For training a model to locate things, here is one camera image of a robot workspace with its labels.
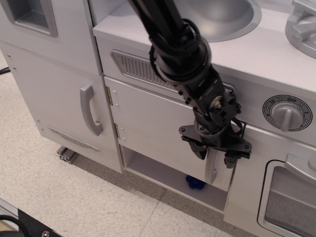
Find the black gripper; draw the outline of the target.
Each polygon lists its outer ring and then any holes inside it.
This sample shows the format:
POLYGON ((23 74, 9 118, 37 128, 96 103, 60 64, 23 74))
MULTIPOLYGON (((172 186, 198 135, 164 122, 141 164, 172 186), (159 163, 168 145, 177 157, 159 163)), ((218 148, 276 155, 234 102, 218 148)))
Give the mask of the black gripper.
POLYGON ((238 158, 249 158, 251 155, 252 145, 243 139, 245 128, 245 123, 233 120, 228 127, 212 134, 195 121, 193 125, 180 127, 179 133, 199 159, 206 158, 209 148, 217 149, 225 153, 224 163, 228 169, 232 169, 238 158))

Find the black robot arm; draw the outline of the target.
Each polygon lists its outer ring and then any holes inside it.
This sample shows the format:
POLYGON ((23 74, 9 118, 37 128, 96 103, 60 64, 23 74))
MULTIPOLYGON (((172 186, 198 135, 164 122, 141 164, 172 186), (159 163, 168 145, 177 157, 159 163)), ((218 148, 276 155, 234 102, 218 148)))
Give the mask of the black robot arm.
POLYGON ((184 141, 200 159, 210 148, 225 153, 227 168, 249 158, 251 144, 243 139, 245 127, 237 119, 240 104, 222 83, 211 64, 208 42, 189 19, 180 16, 171 0, 132 0, 152 43, 150 64, 192 106, 195 123, 179 128, 184 141))

